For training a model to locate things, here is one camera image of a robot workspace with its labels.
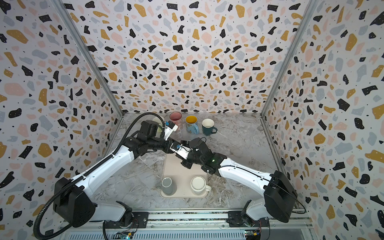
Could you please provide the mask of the light green mug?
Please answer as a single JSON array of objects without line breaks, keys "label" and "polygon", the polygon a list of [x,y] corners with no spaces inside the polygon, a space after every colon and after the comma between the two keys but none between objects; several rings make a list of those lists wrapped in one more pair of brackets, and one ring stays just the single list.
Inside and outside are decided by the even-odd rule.
[{"label": "light green mug", "polygon": [[152,121],[154,121],[154,122],[156,122],[159,126],[163,126],[163,121],[164,121],[165,119],[163,118],[163,117],[154,117],[153,119],[152,119]]}]

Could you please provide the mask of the white mug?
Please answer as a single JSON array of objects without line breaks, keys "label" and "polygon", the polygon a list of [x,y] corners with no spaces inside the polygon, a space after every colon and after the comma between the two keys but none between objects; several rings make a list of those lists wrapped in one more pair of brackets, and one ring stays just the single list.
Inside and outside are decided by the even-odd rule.
[{"label": "white mug", "polygon": [[210,192],[212,187],[207,184],[205,178],[196,176],[191,180],[191,188],[196,195],[201,195],[205,192]]}]

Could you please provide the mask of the light blue mug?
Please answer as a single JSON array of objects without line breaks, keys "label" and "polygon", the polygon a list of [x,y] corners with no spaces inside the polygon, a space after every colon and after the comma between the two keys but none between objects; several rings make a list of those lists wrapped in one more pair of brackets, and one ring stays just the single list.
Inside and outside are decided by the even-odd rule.
[{"label": "light blue mug", "polygon": [[198,118],[196,116],[186,117],[186,128],[189,134],[199,134]]}]

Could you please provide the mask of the dark green mug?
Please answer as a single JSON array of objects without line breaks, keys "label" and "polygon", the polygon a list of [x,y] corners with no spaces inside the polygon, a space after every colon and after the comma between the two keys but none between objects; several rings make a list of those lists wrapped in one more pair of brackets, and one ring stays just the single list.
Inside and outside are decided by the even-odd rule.
[{"label": "dark green mug", "polygon": [[215,122],[212,119],[204,119],[202,121],[202,130],[205,136],[210,136],[218,132],[218,129],[215,127]]}]

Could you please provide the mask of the pink mug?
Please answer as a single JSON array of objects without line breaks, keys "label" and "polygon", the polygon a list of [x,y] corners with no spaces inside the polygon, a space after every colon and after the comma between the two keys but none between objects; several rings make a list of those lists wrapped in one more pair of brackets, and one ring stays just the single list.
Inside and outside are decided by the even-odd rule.
[{"label": "pink mug", "polygon": [[175,123],[179,129],[182,128],[182,114],[180,112],[171,113],[170,120]]}]

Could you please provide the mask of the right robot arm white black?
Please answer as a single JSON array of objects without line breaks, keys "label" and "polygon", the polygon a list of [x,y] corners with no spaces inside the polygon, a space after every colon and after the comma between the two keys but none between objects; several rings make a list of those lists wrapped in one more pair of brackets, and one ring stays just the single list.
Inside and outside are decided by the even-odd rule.
[{"label": "right robot arm white black", "polygon": [[290,220],[298,195],[284,173],[265,173],[243,166],[223,154],[212,152],[200,138],[189,141],[186,146],[175,143],[170,149],[182,160],[184,167],[200,165],[208,174],[236,181],[260,194],[261,199],[250,200],[245,205],[248,218],[257,221],[272,217],[283,223]]}]

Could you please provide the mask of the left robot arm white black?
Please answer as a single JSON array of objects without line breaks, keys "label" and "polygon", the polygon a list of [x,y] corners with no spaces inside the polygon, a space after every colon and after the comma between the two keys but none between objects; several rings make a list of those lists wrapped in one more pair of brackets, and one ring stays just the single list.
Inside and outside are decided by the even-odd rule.
[{"label": "left robot arm white black", "polygon": [[155,121],[143,121],[140,130],[125,136],[114,152],[71,180],[62,178],[55,184],[55,193],[59,196],[53,202],[54,211],[74,228],[102,221],[114,222],[122,228],[130,226],[134,215],[128,205],[120,201],[95,203],[91,197],[113,174],[138,157],[150,151],[170,152],[170,135],[177,129],[171,121],[165,126]]}]

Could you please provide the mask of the grey mug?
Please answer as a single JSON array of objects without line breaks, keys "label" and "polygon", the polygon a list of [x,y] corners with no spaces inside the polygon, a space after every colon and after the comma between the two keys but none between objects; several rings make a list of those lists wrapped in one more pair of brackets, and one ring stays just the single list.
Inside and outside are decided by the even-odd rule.
[{"label": "grey mug", "polygon": [[172,196],[177,190],[177,185],[170,177],[163,178],[161,182],[161,191],[166,196]]}]

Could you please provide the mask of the beige serving tray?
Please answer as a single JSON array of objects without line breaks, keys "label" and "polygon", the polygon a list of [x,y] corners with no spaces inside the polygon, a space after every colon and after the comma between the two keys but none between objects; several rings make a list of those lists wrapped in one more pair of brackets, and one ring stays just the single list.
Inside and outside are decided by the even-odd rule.
[{"label": "beige serving tray", "polygon": [[205,173],[199,165],[193,165],[191,169],[187,169],[181,165],[181,159],[175,154],[167,154],[164,162],[163,176],[170,177],[177,185],[177,190],[172,196],[163,194],[160,188],[160,196],[163,198],[204,198],[209,192],[196,195],[191,188],[191,180],[196,176],[205,178],[208,184],[208,174]]}]

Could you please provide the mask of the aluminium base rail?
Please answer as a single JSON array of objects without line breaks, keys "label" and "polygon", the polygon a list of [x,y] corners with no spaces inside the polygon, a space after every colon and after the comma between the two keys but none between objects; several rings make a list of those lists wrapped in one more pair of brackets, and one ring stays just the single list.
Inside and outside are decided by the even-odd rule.
[{"label": "aluminium base rail", "polygon": [[310,219],[293,214],[288,223],[263,218],[247,226],[240,209],[158,209],[133,212],[134,223],[87,223],[60,240],[315,240]]}]

